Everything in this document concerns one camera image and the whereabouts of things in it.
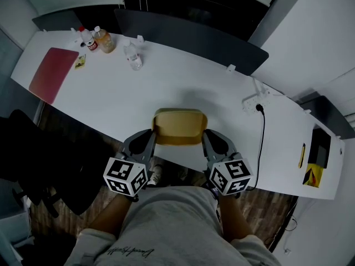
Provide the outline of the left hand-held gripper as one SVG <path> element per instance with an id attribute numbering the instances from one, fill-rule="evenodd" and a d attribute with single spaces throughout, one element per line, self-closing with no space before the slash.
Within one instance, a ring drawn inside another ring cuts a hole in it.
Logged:
<path id="1" fill-rule="evenodd" d="M 153 130 L 139 131 L 123 143 L 123 150 L 110 157 L 103 177 L 113 192 L 135 197 L 148 182 L 150 159 L 154 154 L 156 133 Z M 140 156 L 140 160 L 127 156 Z"/>

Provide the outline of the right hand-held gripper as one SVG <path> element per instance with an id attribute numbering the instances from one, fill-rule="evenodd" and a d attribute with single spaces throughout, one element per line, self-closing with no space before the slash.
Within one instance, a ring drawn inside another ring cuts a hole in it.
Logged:
<path id="1" fill-rule="evenodd" d="M 208 179 L 221 195 L 234 195 L 248 187 L 253 178 L 252 170 L 248 161 L 237 153 L 229 138 L 215 130 L 206 129 L 202 135 L 202 146 L 208 161 L 232 156 L 219 162 L 207 163 Z"/>

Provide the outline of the yellow rectangular tray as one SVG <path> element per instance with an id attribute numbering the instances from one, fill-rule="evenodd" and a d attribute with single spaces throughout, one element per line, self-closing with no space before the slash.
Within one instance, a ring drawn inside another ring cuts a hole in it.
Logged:
<path id="1" fill-rule="evenodd" d="M 193 146 L 202 142 L 207 116 L 198 109 L 161 108 L 155 112 L 152 130 L 163 146 Z"/>

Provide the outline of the person's right forearm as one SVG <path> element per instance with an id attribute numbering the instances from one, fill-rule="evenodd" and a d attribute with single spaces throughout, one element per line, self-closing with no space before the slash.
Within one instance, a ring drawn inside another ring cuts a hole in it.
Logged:
<path id="1" fill-rule="evenodd" d="M 243 239 L 248 235 L 253 235 L 235 196 L 219 196 L 219 206 L 223 236 L 226 241 L 232 242 L 234 239 Z"/>

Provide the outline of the person's left shoe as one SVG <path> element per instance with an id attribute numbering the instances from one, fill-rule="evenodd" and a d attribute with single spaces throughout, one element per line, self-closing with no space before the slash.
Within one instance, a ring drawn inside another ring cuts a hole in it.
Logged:
<path id="1" fill-rule="evenodd" d="M 153 167 L 152 174 L 151 174 L 150 180 L 148 182 L 148 186 L 157 187 L 161 182 L 162 174 L 163 174 L 162 165 L 160 165 L 160 164 L 155 165 Z"/>

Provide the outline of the white power strip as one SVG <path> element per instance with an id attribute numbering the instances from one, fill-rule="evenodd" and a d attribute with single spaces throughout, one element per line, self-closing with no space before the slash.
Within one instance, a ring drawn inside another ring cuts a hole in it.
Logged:
<path id="1" fill-rule="evenodd" d="M 261 105 L 265 108 L 270 103 L 269 100 L 270 94 L 268 91 L 265 93 L 253 94 L 242 100 L 242 109 L 246 114 L 252 115 L 258 112 L 256 109 L 257 105 Z"/>

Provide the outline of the white table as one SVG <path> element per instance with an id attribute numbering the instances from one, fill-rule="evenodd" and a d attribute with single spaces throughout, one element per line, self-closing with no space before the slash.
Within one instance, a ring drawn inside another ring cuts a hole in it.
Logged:
<path id="1" fill-rule="evenodd" d="M 25 89 L 50 48 L 86 55 L 85 66 L 71 69 L 53 106 L 68 116 L 123 141 L 150 128 L 161 108 L 202 111 L 208 128 L 227 136 L 246 158 L 258 188 L 299 197 L 332 200 L 341 178 L 344 142 L 332 135 L 327 168 L 319 188 L 303 185 L 306 164 L 298 168 L 302 145 L 308 160 L 312 131 L 320 122 L 271 87 L 223 65 L 161 44 L 143 44 L 143 67 L 133 70 L 122 44 L 105 54 L 82 48 L 70 31 L 36 32 L 17 62 L 12 79 Z M 242 100 L 270 94 L 269 104 L 248 115 Z"/>

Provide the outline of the person's grey shirt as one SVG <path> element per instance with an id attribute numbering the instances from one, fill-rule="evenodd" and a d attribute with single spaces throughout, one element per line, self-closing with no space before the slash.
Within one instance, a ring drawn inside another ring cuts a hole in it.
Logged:
<path id="1" fill-rule="evenodd" d="M 281 266 L 257 236 L 224 239 L 219 197 L 195 186 L 143 190 L 118 238 L 82 230 L 64 266 Z"/>

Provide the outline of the clear water bottle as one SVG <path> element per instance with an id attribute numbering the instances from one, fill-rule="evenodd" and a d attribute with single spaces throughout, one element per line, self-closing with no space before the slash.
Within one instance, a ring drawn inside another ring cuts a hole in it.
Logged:
<path id="1" fill-rule="evenodd" d="M 123 50 L 127 61 L 133 70 L 140 70 L 143 66 L 141 57 L 138 53 L 136 46 L 128 39 L 123 41 Z"/>

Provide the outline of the black office chair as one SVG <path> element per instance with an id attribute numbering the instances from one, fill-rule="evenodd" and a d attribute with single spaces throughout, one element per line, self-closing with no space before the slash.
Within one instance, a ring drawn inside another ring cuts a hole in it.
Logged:
<path id="1" fill-rule="evenodd" d="M 90 207 L 113 154 L 97 134 L 72 142 L 41 130 L 21 110 L 0 117 L 0 178 L 19 184 L 21 192 L 12 195 L 20 206 L 26 196 L 34 205 L 44 203 L 54 218 L 58 200 L 76 215 Z"/>

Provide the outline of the yellow and black box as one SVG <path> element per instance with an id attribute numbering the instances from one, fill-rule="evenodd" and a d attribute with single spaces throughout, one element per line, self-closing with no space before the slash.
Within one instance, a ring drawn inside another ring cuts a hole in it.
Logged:
<path id="1" fill-rule="evenodd" d="M 307 165 L 303 185 L 319 188 L 324 168 L 313 163 Z"/>

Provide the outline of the dark grey desk partition panel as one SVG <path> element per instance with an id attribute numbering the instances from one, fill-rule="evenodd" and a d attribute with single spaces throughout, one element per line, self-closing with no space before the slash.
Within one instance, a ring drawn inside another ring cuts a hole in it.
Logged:
<path id="1" fill-rule="evenodd" d="M 261 48 L 207 25 L 164 14 L 126 9 L 114 10 L 118 26 L 126 37 L 141 35 L 153 42 L 228 67 L 243 75 L 252 75 L 268 58 Z"/>
<path id="2" fill-rule="evenodd" d="M 342 140 L 355 139 L 355 129 L 325 96 L 317 96 L 302 101 L 300 107 L 304 110 L 310 110 L 313 117 Z"/>
<path id="3" fill-rule="evenodd" d="M 82 23 L 73 10 L 64 10 L 45 14 L 32 19 L 39 30 L 78 30 Z"/>

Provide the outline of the amber drink bottle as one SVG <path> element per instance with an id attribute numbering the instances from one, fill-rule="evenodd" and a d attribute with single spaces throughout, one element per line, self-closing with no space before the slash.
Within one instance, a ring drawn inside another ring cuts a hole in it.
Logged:
<path id="1" fill-rule="evenodd" d="M 112 40 L 111 35 L 99 26 L 94 28 L 94 39 L 104 53 L 111 53 L 115 49 L 115 43 Z"/>

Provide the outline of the red flat mat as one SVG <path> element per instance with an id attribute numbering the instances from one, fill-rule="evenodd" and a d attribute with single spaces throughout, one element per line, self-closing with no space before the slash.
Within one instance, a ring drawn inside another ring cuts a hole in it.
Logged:
<path id="1" fill-rule="evenodd" d="M 46 103 L 53 104 L 78 56 L 76 51 L 50 48 L 29 85 L 29 91 Z"/>

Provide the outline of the white low cabinet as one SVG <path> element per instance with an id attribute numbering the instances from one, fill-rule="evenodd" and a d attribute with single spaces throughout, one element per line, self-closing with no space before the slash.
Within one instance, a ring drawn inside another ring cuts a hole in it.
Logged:
<path id="1" fill-rule="evenodd" d="M 31 223 L 27 196 L 16 182 L 0 179 L 0 266 L 20 266 L 16 245 L 31 241 Z"/>

